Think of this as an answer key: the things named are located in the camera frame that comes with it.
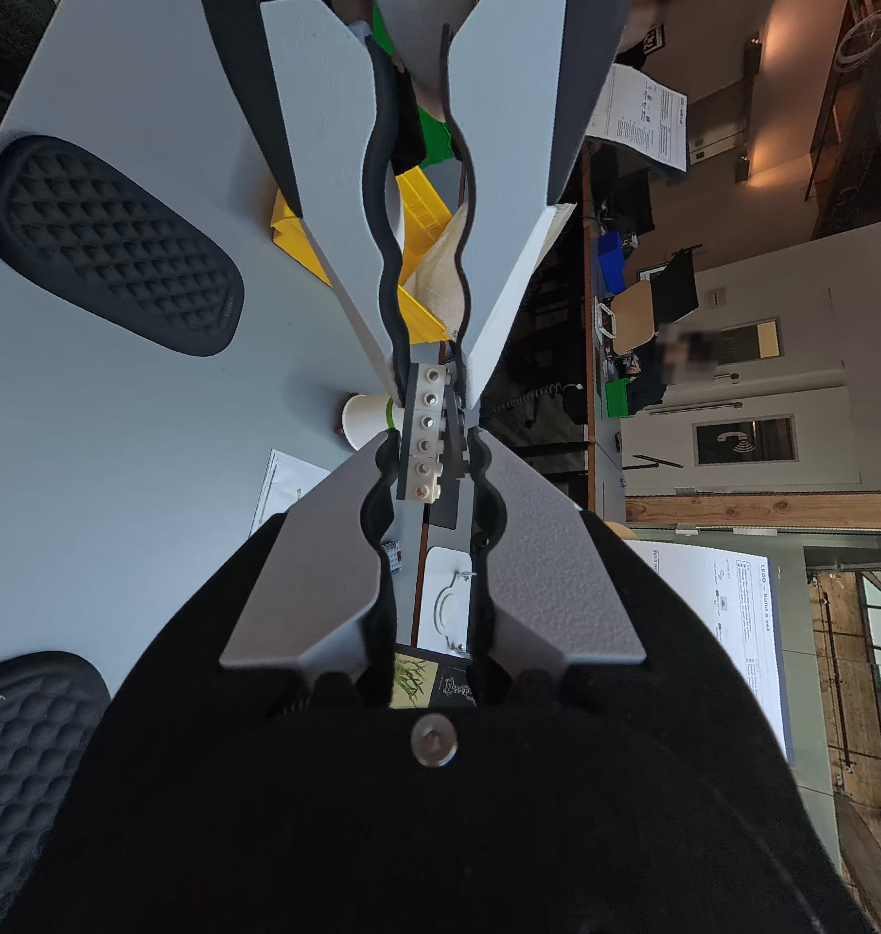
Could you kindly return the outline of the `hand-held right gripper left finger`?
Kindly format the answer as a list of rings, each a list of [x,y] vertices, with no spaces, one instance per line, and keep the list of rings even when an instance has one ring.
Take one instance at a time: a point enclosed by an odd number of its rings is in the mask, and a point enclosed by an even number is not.
[[[397,608],[381,540],[395,514],[400,434],[389,429],[285,514],[220,656],[228,671],[287,670],[392,682]]]

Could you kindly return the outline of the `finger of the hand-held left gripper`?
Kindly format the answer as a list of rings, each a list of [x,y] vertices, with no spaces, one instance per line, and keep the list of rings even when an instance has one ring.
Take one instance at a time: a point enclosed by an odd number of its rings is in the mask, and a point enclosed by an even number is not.
[[[406,397],[400,312],[404,222],[392,169],[397,70],[324,2],[261,6],[300,207],[311,243],[386,391]]]
[[[548,203],[565,2],[483,1],[440,53],[469,200],[455,254],[464,303],[457,386],[478,403],[555,213]]]

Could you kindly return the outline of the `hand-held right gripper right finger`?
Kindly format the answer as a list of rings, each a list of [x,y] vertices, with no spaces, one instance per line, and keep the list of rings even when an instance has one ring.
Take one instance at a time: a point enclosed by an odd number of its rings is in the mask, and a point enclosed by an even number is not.
[[[469,647],[511,678],[637,665],[646,651],[584,513],[481,428],[469,431],[477,541]]]

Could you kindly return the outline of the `yellow plastic bin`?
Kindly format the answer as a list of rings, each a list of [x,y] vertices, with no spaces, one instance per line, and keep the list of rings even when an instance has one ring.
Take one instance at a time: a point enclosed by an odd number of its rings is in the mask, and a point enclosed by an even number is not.
[[[449,339],[441,321],[408,290],[406,282],[440,239],[452,214],[427,179],[415,167],[397,177],[403,208],[404,242],[399,279],[400,312],[406,323],[410,344],[438,344]],[[320,263],[301,221],[276,193],[270,221],[272,242],[294,261],[326,285],[330,280]]]

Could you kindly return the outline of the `grey lego strip assembly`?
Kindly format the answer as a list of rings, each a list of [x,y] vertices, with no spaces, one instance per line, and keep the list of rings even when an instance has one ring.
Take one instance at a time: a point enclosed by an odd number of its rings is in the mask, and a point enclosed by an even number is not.
[[[462,405],[447,364],[413,362],[403,405],[397,500],[430,506],[467,473]]]

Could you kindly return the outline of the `lego instruction booklet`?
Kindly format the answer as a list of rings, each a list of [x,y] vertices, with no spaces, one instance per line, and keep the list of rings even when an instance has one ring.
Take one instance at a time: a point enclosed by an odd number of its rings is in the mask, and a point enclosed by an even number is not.
[[[287,512],[329,474],[312,463],[271,450],[250,534],[271,517]]]

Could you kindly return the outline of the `black lego set box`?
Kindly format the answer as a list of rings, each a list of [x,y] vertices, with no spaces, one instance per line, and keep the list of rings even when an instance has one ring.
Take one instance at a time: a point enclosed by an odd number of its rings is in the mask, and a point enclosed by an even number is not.
[[[469,660],[422,648],[396,646],[391,709],[473,707]]]

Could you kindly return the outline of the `curled printed instruction sheet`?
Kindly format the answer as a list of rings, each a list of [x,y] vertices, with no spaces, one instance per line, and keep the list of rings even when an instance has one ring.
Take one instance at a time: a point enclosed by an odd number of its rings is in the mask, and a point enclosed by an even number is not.
[[[626,146],[667,169],[690,167],[688,96],[631,66],[612,64],[604,91],[602,138]]]

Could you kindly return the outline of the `black flat tablet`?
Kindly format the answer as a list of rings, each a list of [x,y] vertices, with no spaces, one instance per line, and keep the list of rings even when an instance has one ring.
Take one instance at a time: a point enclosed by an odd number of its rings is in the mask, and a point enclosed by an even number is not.
[[[460,479],[443,475],[440,478],[438,496],[428,508],[428,523],[431,526],[455,530],[458,525]]]

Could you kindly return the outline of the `illustrated task sheet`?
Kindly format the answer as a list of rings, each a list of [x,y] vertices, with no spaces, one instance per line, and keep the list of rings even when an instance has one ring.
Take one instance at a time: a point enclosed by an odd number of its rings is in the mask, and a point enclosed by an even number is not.
[[[683,543],[627,545],[703,621],[757,700],[790,765],[795,765],[775,567],[764,556]]]

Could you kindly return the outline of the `blue plastic bin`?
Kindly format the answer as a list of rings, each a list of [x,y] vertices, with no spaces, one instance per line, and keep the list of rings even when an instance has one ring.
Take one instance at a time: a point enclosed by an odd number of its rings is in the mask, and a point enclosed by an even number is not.
[[[624,267],[621,233],[613,228],[603,233],[598,239],[598,263],[602,272],[606,293],[616,295],[625,290]]]

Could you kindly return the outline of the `beige paper parts bag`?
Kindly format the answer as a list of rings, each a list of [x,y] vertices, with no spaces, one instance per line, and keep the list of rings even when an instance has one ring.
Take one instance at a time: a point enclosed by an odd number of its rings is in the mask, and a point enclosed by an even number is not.
[[[456,254],[469,209],[469,201],[459,206],[439,239],[403,284],[411,297],[454,339],[458,339],[465,313],[465,296],[456,266]]]

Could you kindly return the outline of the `white paper cup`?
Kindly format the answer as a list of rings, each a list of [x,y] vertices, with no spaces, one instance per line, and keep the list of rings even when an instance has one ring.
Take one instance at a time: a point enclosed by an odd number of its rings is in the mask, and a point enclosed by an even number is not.
[[[401,431],[404,416],[404,408],[388,394],[356,394],[342,408],[342,435],[358,451],[381,432]]]

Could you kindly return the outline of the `black wrist rest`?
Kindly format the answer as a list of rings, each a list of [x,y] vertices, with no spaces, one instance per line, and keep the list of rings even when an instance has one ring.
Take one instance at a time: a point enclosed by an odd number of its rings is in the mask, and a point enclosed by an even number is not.
[[[236,333],[245,286],[210,237],[118,169],[61,138],[0,153],[0,260],[35,286],[183,355]]]
[[[35,870],[109,702],[103,677],[76,655],[0,662],[0,922]]]

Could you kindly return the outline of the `wooden post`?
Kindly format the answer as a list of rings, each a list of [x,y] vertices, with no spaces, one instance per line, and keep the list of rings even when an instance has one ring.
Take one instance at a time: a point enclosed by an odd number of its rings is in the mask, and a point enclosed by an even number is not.
[[[629,524],[881,531],[881,492],[634,496]]]

